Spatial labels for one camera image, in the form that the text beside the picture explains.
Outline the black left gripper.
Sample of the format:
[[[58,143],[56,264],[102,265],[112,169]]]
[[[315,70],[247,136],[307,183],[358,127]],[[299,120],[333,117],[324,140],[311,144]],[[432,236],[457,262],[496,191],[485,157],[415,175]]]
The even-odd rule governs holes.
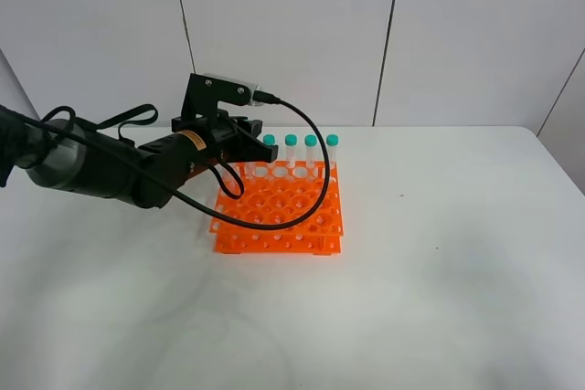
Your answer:
[[[246,116],[232,116],[225,110],[218,111],[215,127],[209,127],[205,118],[182,121],[181,117],[171,120],[173,132],[192,132],[197,136],[196,147],[203,156],[198,161],[225,163],[267,163],[270,150],[259,138],[263,122]]]

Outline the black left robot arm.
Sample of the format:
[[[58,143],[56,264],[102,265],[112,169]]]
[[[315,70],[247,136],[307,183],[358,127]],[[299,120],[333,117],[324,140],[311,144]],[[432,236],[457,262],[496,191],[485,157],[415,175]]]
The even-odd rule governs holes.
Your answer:
[[[165,137],[136,145],[132,140],[112,138],[103,129],[136,123],[148,112],[145,104],[100,124],[50,112],[41,121],[1,109],[1,182],[5,184],[14,168],[26,171],[38,186],[117,199],[140,208],[162,208],[172,193],[186,181],[218,165],[231,171],[234,163],[272,163],[276,146],[263,143],[262,123],[245,117],[218,113],[211,126],[207,118],[173,119]]]

